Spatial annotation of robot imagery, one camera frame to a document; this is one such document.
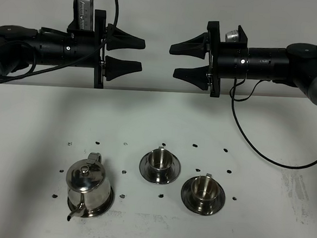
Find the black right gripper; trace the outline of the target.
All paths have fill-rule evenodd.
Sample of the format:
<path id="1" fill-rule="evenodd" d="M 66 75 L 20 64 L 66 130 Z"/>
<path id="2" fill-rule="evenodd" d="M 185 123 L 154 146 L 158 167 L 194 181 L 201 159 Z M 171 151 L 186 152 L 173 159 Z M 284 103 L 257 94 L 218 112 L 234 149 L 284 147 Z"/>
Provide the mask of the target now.
<path id="1" fill-rule="evenodd" d="M 187 55 L 205 59 L 208 51 L 209 66 L 198 68 L 177 68 L 173 77 L 191 83 L 194 86 L 208 90 L 210 83 L 210 96 L 219 97 L 221 93 L 220 79 L 224 77 L 235 77 L 233 71 L 237 65 L 238 57 L 243 50 L 248 48 L 248 37 L 242 26 L 238 26 L 239 42 L 222 42 L 220 38 L 220 27 L 218 21 L 210 21 L 207 24 L 207 33 L 202 33 L 193 39 L 182 43 L 171 45 L 169 54 Z"/>

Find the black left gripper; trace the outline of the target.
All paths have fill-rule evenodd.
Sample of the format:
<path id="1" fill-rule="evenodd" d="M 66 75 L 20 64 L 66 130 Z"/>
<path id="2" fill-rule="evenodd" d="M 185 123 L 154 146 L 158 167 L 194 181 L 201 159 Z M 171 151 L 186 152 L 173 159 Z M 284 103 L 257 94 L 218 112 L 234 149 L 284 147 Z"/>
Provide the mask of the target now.
<path id="1" fill-rule="evenodd" d="M 94 20 L 95 28 L 93 31 L 79 29 L 79 17 L 74 14 L 73 21 L 67 27 L 69 37 L 66 40 L 65 56 L 71 67 L 93 68 L 95 89 L 103 88 L 102 79 L 102 57 L 105 49 L 105 28 L 106 12 L 104 10 L 95 10 Z M 111 23 L 106 29 L 107 36 L 110 35 L 106 49 L 112 51 L 115 49 L 145 49 L 145 40 L 130 35 Z M 138 61 L 125 61 L 105 57 L 105 74 L 107 81 L 126 74 L 142 71 L 142 64 Z"/>

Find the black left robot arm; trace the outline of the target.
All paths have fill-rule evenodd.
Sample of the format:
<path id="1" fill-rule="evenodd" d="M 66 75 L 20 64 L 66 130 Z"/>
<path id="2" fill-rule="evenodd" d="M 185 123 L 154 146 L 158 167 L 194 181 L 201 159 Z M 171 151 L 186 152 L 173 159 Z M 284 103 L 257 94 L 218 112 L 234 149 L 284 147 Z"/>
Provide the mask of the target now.
<path id="1" fill-rule="evenodd" d="M 95 10 L 92 30 L 83 29 L 79 15 L 66 32 L 56 29 L 0 26 L 0 84 L 66 67 L 94 70 L 93 86 L 102 89 L 105 80 L 142 71 L 138 61 L 105 55 L 115 49 L 144 49 L 145 41 L 106 23 L 106 12 Z"/>

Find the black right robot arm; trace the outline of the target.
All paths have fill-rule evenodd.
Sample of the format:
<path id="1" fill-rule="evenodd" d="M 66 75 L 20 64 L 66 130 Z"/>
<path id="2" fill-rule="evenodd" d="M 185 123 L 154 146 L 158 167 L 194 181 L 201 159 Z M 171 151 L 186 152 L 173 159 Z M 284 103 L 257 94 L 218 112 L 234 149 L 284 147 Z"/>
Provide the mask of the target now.
<path id="1" fill-rule="evenodd" d="M 177 68 L 173 77 L 202 89 L 211 97 L 220 96 L 220 80 L 257 79 L 296 87 L 317 105 L 317 45 L 294 43 L 286 48 L 251 48 L 239 26 L 221 41 L 218 21 L 188 41 L 172 45 L 172 55 L 208 59 L 198 68 Z"/>

